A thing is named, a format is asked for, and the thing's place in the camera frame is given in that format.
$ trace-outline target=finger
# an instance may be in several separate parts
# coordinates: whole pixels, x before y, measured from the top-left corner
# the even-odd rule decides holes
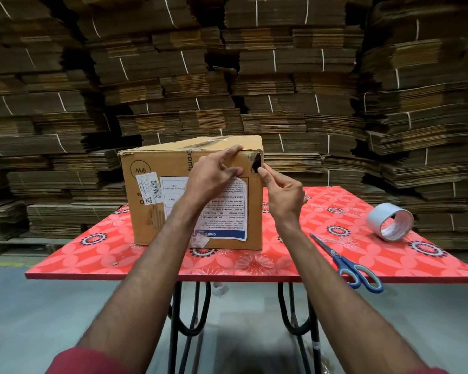
[[[224,169],[224,173],[226,173],[229,178],[234,178],[243,174],[243,168],[238,166],[231,166],[230,168]]]
[[[274,190],[275,188],[279,188],[279,186],[277,186],[277,183],[274,180],[274,177],[272,177],[272,175],[267,169],[262,167],[258,168],[258,174],[260,175],[260,177],[262,177],[262,180],[267,185],[268,190]]]
[[[224,161],[225,159],[233,157],[237,154],[240,150],[243,149],[241,144],[233,145],[223,151],[215,152],[210,155],[210,157],[218,159],[220,162]]]
[[[286,186],[288,184],[293,185],[298,182],[295,179],[289,176],[283,175],[282,173],[279,173],[277,170],[272,169],[266,163],[263,163],[263,168],[270,173],[270,175],[274,178],[275,182],[279,186]]]

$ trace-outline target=red floral tabletop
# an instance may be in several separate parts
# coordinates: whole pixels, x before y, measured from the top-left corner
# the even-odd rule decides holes
[[[365,225],[373,208],[339,187],[306,188],[300,223],[383,282],[468,283],[468,265],[415,232],[387,243]],[[262,251],[187,250],[181,281],[299,282],[300,277],[268,212],[263,194]],[[134,244],[130,212],[123,206],[26,272],[28,279],[122,280],[146,246]],[[318,249],[334,266],[331,257]]]

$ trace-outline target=person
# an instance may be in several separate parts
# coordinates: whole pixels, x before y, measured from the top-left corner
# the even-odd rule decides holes
[[[74,348],[58,354],[47,374],[144,373],[160,338],[187,244],[205,205],[243,174],[227,168],[242,146],[201,157],[171,215]],[[302,232],[302,184],[268,165],[258,169],[268,188],[277,232],[298,269],[321,326],[347,373],[444,373],[428,369],[412,347],[337,274]]]

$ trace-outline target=floor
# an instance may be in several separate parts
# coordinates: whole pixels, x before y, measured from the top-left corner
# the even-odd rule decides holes
[[[26,281],[25,270],[0,267],[0,374],[44,372],[58,352],[77,342],[116,286]],[[199,338],[194,338],[186,373],[299,372],[301,360],[281,320],[277,285],[226,285],[229,290],[224,295],[212,296],[200,354],[196,354]],[[381,295],[361,294],[428,364],[468,374],[468,285],[389,285]],[[301,285],[295,286],[295,298],[302,322],[307,310]],[[182,319],[187,323],[192,302],[193,284],[186,283]],[[169,331],[167,321],[148,373],[166,373]],[[179,341],[179,351],[184,340]],[[322,331],[321,340],[330,372],[343,373]]]

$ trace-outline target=table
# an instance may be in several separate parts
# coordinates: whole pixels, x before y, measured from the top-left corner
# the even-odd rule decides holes
[[[415,232],[399,242],[387,243],[365,225],[372,206],[340,187],[305,188],[307,203],[300,215],[305,233],[313,232],[340,254],[369,267],[384,283],[468,283],[468,265],[430,243]],[[296,335],[303,365],[310,365],[301,336],[310,331],[313,366],[321,372],[317,317],[308,302],[309,318],[301,326],[296,321],[293,283],[301,282],[298,271],[275,229],[268,210],[267,189],[263,193],[262,251],[189,248],[175,286],[168,316],[172,321],[168,373],[175,373],[178,333],[187,336],[179,373],[183,373],[191,338],[206,322],[211,282],[277,282],[284,325]],[[81,234],[26,272],[27,279],[123,280],[146,246],[133,243],[128,205]],[[316,248],[336,268],[321,247]],[[196,282],[190,327],[180,320],[181,283]],[[206,297],[200,320],[200,282],[206,283]],[[283,283],[289,283],[290,319],[283,296]]]

